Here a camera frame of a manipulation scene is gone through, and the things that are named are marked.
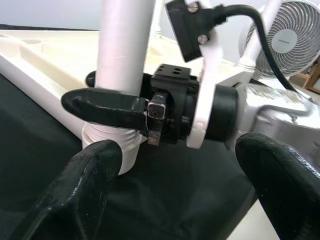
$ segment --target electric fan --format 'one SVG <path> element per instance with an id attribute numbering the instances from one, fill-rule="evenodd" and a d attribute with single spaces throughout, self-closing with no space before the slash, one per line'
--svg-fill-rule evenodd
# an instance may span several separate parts
<path id="1" fill-rule="evenodd" d="M 255 24 L 242 31 L 239 52 L 243 54 Z M 267 35 L 268 46 L 286 78 L 302 72 L 320 55 L 320 9 L 306 0 L 286 0 L 275 17 Z M 278 83 L 263 51 L 255 67 L 256 80 Z"/>

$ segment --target screw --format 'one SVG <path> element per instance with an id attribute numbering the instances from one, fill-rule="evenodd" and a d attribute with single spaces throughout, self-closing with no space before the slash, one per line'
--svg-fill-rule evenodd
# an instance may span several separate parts
<path id="1" fill-rule="evenodd" d="M 209 39 L 208 39 L 207 35 L 202 34 L 202 35 L 198 36 L 198 42 L 200 44 L 205 44 L 206 42 L 208 42 L 208 40 Z"/>
<path id="2" fill-rule="evenodd" d="M 197 11 L 199 10 L 199 5 L 198 5 L 198 3 L 196 3 L 196 2 L 193 2 L 193 3 L 190 3 L 189 5 L 188 5 L 188 11 L 190 12 L 190 13 L 196 13 Z"/>

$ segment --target cable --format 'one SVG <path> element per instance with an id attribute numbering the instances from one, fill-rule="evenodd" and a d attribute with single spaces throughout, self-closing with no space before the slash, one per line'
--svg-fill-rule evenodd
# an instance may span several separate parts
<path id="1" fill-rule="evenodd" d="M 237 15 L 245 15 L 253 19 L 259 39 L 262 45 L 262 49 L 264 51 L 265 57 L 274 73 L 274 75 L 278 78 L 279 82 L 284 86 L 285 89 L 297 91 L 286 79 L 281 70 L 279 69 L 272 53 L 269 49 L 267 37 L 265 33 L 265 27 L 260 16 L 260 13 L 253 7 L 248 5 L 236 4 L 230 6 L 218 6 L 213 9 L 213 16 L 217 19 L 223 19 L 227 17 L 237 16 Z"/>

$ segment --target white pole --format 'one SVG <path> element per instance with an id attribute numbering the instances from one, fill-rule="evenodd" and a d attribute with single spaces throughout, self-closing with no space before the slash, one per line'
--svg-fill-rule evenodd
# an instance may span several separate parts
<path id="1" fill-rule="evenodd" d="M 151 24 L 151 34 L 154 36 L 161 35 L 161 19 L 164 6 L 165 0 L 155 1 L 153 19 Z"/>
<path id="2" fill-rule="evenodd" d="M 266 34 L 269 32 L 282 3 L 283 0 L 269 0 L 266 3 L 262 13 L 262 20 L 264 22 Z M 260 44 L 258 31 L 255 30 L 242 57 L 238 62 L 238 66 L 244 68 L 246 72 L 251 72 L 253 75 L 255 72 L 256 60 L 261 49 L 262 47 Z"/>
<path id="3" fill-rule="evenodd" d="M 95 87 L 139 96 L 155 0 L 103 0 Z M 86 123 L 83 146 L 109 139 L 122 149 L 120 174 L 136 161 L 138 131 Z"/>

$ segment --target black clamp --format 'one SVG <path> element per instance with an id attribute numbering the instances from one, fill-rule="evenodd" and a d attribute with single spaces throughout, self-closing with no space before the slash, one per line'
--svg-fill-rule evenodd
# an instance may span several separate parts
<path id="1" fill-rule="evenodd" d="M 198 82 L 190 72 L 163 64 L 153 76 L 144 75 L 140 97 L 84 88 L 67 92 L 61 103 L 86 122 L 138 130 L 156 146 L 160 141 L 175 144 L 190 133 L 196 108 Z M 94 78 L 90 73 L 87 83 L 93 86 Z"/>

